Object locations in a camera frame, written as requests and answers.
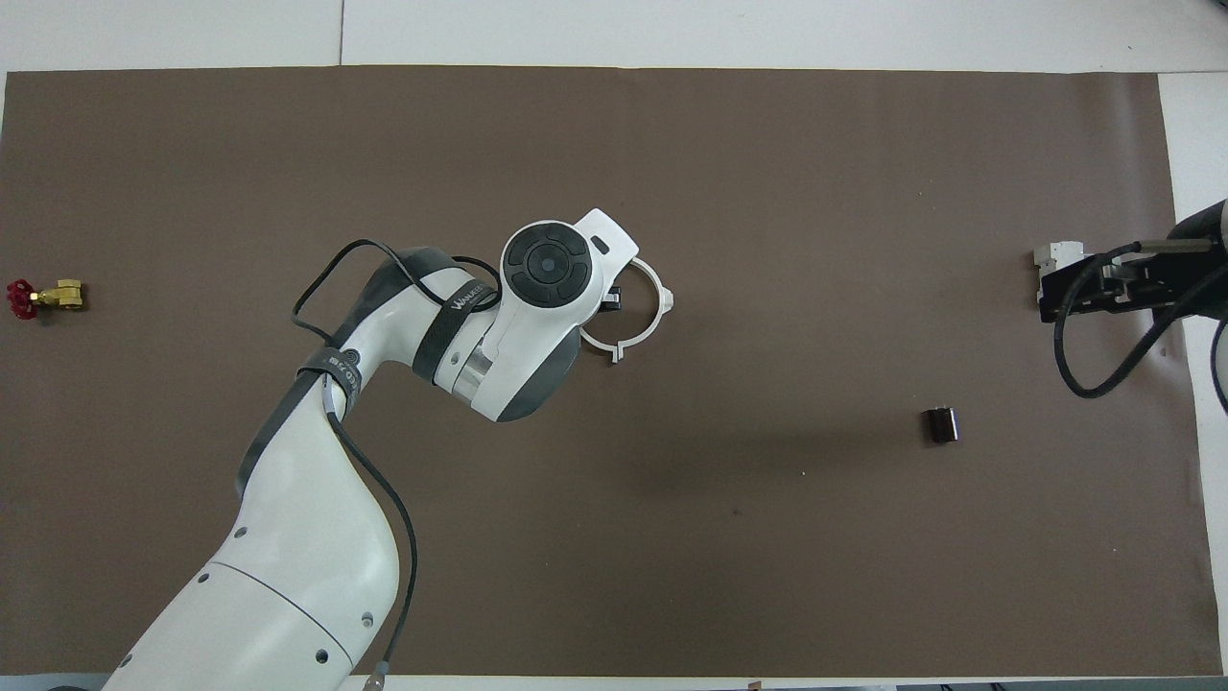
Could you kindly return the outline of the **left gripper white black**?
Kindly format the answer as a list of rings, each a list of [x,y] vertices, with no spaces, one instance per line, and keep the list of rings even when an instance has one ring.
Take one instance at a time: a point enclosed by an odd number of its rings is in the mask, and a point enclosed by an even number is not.
[[[609,288],[604,295],[604,309],[623,311],[623,288],[612,285],[618,274],[639,254],[639,245],[599,207],[589,210],[583,218],[578,218],[576,230],[589,244],[598,285],[600,288]]]

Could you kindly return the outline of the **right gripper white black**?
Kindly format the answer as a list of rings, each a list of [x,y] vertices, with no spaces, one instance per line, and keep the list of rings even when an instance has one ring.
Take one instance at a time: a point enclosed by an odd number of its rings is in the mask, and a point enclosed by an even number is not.
[[[1102,252],[1055,272],[1040,272],[1040,323],[1054,323],[1065,306],[1070,315],[1158,311],[1192,287],[1192,263],[1159,254],[1133,259],[1132,254]]]

